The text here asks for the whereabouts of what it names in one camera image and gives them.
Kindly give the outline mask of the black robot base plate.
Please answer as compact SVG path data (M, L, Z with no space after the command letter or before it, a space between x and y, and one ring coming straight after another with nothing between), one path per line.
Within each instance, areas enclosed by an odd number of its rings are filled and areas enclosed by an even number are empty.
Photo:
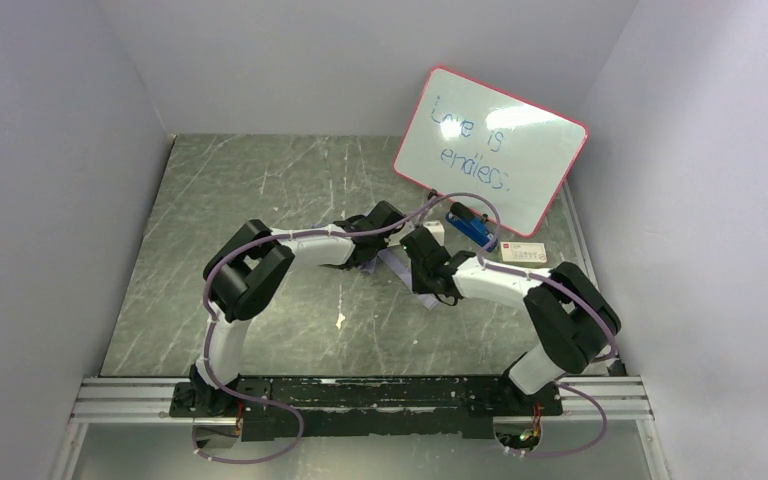
M168 414L197 425L224 421L243 441L367 435L459 434L491 439L503 417L558 416L559 390L520 392L495 375L265 377L241 376L234 397L201 380L175 385Z

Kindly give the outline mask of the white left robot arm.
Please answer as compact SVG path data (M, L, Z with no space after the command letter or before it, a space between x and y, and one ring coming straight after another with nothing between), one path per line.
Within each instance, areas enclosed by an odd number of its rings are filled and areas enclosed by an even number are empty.
M208 312L204 346L190 369L196 405L220 415L239 400L239 361L252 320L270 304L288 273L311 267L354 269L388 248L405 215L387 201L368 213L306 230L246 222L203 271Z

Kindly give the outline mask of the lilac and black folding umbrella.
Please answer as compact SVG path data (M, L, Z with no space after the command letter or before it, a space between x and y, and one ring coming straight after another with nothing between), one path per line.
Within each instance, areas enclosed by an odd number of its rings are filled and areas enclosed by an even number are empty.
M362 263L359 266L359 271L372 274L379 263L389 268L427 310L431 311L440 304L440 302L431 294L419 294L413 291L411 271L392 249L379 251L373 259Z

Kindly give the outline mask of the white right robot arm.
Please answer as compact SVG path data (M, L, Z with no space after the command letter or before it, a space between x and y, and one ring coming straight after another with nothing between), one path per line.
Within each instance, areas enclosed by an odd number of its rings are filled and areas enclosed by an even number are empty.
M617 353L621 321L576 264L526 269L486 260L471 251L451 254L421 227L400 240L410 259L412 290L453 304L480 299L527 313L539 343L521 355L501 379L534 395L565 374Z

